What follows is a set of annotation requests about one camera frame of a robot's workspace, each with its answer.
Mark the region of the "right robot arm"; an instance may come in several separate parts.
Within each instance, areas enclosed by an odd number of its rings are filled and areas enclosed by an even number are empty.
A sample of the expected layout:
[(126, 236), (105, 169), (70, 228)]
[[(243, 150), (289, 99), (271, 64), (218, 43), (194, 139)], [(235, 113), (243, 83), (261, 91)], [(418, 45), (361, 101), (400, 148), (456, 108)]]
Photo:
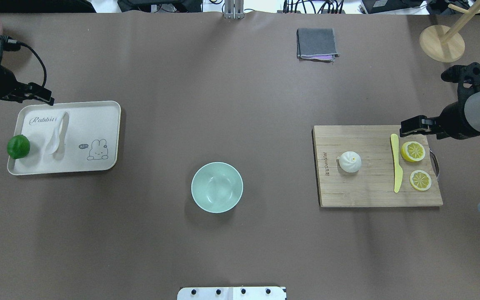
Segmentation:
[(400, 137), (435, 135), (437, 139), (468, 139), (480, 135), (480, 90), (461, 86), (458, 101), (438, 117), (415, 116), (401, 122)]

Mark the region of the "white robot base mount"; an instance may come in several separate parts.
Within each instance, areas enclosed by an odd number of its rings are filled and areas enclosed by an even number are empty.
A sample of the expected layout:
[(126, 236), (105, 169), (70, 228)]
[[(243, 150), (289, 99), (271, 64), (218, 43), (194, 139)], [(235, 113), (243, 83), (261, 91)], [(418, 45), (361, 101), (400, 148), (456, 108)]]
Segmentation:
[(278, 286), (185, 287), (177, 300), (287, 300), (287, 292)]

